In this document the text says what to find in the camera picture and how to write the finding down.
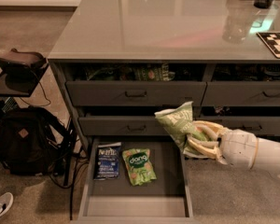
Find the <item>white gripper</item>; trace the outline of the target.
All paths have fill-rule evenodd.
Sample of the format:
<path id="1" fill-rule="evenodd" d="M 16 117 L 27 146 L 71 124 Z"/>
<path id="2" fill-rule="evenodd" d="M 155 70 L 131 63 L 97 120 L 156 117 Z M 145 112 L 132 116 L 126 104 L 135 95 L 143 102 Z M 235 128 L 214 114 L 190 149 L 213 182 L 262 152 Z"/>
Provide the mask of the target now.
<path id="1" fill-rule="evenodd" d="M 254 134 L 242 130 L 228 131 L 221 137 L 218 147 L 216 140 L 224 132 L 222 125 L 204 120 L 195 120 L 193 125 L 193 135 L 187 136 L 191 147 L 214 160 L 223 156 L 227 164 L 235 167 L 253 167 L 258 153 L 258 138 Z"/>

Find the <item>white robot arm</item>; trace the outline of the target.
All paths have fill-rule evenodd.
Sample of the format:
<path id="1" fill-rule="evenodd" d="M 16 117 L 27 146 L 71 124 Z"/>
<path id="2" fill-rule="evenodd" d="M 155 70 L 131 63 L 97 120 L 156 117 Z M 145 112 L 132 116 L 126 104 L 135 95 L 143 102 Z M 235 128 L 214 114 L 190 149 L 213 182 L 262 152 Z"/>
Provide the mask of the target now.
<path id="1" fill-rule="evenodd" d="M 207 158 L 241 169 L 265 171 L 280 180 L 280 142 L 203 120 L 191 123 L 187 138 L 189 145 Z"/>

